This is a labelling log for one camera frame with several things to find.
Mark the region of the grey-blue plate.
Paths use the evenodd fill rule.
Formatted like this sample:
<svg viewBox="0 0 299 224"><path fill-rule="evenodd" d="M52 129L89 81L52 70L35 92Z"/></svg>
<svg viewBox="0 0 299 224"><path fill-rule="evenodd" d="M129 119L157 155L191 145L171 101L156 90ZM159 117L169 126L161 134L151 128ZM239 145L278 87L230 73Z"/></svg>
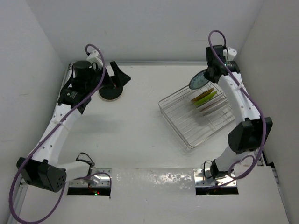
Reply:
<svg viewBox="0 0 299 224"><path fill-rule="evenodd" d="M204 77L205 72L206 69L200 71L190 80L188 86L191 90L200 89L206 84L208 84L209 80Z"/></svg>

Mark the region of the black plate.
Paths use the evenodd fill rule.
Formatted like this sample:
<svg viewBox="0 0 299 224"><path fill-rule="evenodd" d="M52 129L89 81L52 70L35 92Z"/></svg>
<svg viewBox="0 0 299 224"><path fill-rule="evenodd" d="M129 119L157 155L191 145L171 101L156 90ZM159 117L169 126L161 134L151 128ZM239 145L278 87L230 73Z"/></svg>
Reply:
<svg viewBox="0 0 299 224"><path fill-rule="evenodd" d="M119 95L122 95L122 93L123 93L123 87L99 90L100 95L102 95L103 97L108 97L108 98L117 97Z"/></svg>

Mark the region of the beige plate with characters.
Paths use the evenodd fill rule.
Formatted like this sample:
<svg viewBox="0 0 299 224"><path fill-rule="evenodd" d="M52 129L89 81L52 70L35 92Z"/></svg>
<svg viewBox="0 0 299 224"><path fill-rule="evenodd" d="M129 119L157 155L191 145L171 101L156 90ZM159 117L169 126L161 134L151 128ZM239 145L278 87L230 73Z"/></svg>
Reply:
<svg viewBox="0 0 299 224"><path fill-rule="evenodd" d="M99 98L105 102L113 102L113 101L118 100L121 97L122 97L122 95L119 95L117 97L108 98L108 97L103 97L102 95L99 94Z"/></svg>

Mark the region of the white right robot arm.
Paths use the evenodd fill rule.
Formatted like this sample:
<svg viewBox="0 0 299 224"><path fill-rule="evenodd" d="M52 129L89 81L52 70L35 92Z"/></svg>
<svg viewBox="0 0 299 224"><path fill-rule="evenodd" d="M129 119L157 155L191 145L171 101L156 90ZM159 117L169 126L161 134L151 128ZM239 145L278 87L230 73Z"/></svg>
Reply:
<svg viewBox="0 0 299 224"><path fill-rule="evenodd" d="M208 68L204 78L223 90L236 121L228 134L227 148L212 161L210 172L214 179L230 174L234 165L250 157L253 151L258 149L261 155L273 126L272 119L263 115L247 93L238 65L234 60L227 61L224 51L223 45L206 48Z"/></svg>

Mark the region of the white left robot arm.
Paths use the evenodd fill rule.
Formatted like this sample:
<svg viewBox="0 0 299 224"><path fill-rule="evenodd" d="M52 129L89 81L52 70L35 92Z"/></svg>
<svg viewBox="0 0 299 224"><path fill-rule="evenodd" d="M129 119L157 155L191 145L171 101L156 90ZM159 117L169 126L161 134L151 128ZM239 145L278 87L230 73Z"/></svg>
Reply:
<svg viewBox="0 0 299 224"><path fill-rule="evenodd" d="M99 63L77 61L69 66L67 79L62 86L52 119L44 132L38 149L32 157L19 158L17 167L29 185L51 192L59 192L64 184L91 174L95 163L92 159L79 157L74 162L59 164L58 158L64 142L79 117L91 101L91 93L112 92L122 89L130 80L115 61L110 62L113 76L103 70Z"/></svg>

